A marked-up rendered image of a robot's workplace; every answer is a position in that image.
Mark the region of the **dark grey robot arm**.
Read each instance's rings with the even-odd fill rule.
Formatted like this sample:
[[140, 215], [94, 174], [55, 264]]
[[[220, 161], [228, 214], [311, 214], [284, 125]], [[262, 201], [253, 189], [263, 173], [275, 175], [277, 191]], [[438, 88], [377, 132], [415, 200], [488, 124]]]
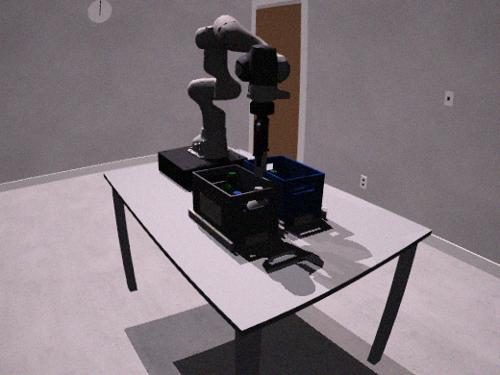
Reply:
[[241, 84], [228, 70], [227, 50], [247, 53], [237, 59], [235, 73], [241, 81], [249, 82], [247, 97], [256, 103], [289, 99], [290, 93], [277, 88], [277, 83], [281, 84], [289, 76], [290, 65], [275, 47], [229, 15], [218, 17], [213, 26], [198, 29], [195, 43], [204, 49], [203, 68], [214, 78], [193, 80], [188, 85], [187, 94], [201, 109], [204, 129], [202, 127], [201, 134], [192, 142], [192, 149], [187, 151], [198, 159], [221, 159], [229, 152], [226, 113], [212, 101], [231, 100], [241, 94]]

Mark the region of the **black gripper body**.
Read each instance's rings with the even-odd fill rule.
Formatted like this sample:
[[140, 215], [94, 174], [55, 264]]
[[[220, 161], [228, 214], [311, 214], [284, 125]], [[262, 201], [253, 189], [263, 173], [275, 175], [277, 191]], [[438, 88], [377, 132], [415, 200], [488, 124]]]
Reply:
[[261, 124], [263, 125], [263, 131], [264, 131], [264, 122], [266, 121], [268, 115], [274, 114], [274, 108], [275, 108], [275, 104], [273, 102], [271, 102], [271, 103], [251, 102], [250, 103], [250, 113], [257, 115], [257, 120], [256, 120], [257, 124], [258, 124], [259, 119], [262, 120]]

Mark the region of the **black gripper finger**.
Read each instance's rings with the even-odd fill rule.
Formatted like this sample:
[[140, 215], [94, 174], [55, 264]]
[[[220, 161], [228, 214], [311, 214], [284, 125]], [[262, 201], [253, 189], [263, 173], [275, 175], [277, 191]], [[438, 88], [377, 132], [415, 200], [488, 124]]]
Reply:
[[[266, 119], [269, 124], [269, 118]], [[264, 136], [264, 147], [263, 147], [263, 171], [266, 171], [266, 163], [267, 163], [267, 151], [269, 151], [268, 147], [268, 125], [266, 130], [266, 135]]]
[[255, 166], [254, 166], [254, 177], [263, 177], [263, 146], [264, 146], [264, 135], [266, 135], [266, 127], [268, 121], [264, 122], [264, 132], [263, 125], [261, 125], [262, 120], [259, 119], [258, 124], [255, 120], [254, 124], [254, 154], [255, 156]]

